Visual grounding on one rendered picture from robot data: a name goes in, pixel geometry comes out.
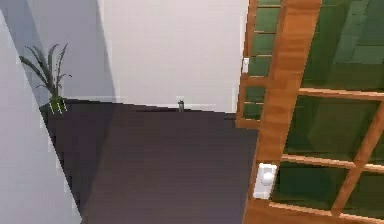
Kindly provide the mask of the wooden glass-paned door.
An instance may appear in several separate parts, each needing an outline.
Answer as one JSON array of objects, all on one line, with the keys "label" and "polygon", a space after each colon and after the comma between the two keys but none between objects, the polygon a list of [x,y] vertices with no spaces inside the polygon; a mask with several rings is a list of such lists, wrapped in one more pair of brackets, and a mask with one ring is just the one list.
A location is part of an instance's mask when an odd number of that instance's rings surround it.
[{"label": "wooden glass-paned door", "polygon": [[242,60],[250,58],[248,73],[240,74],[237,128],[257,129],[282,0],[248,0]]},{"label": "wooden glass-paned door", "polygon": [[241,224],[384,224],[384,0],[282,0],[254,130]]}]

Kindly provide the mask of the green house plant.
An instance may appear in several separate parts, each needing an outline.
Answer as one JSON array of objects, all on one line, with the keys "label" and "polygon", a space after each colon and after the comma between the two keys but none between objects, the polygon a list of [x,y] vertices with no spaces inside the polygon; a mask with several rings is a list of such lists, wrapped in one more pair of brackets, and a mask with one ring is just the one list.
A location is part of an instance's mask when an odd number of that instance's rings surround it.
[{"label": "green house plant", "polygon": [[20,56],[20,61],[29,67],[41,80],[41,84],[38,87],[45,88],[51,95],[49,98],[49,108],[52,113],[59,112],[62,114],[67,110],[64,98],[60,95],[60,90],[63,88],[61,81],[64,77],[70,77],[70,74],[62,72],[62,64],[65,53],[67,51],[68,44],[65,44],[58,54],[57,58],[54,58],[54,53],[58,44],[54,44],[48,51],[48,55],[44,53],[36,46],[27,47],[36,60],[36,64],[31,62],[24,56]]}]

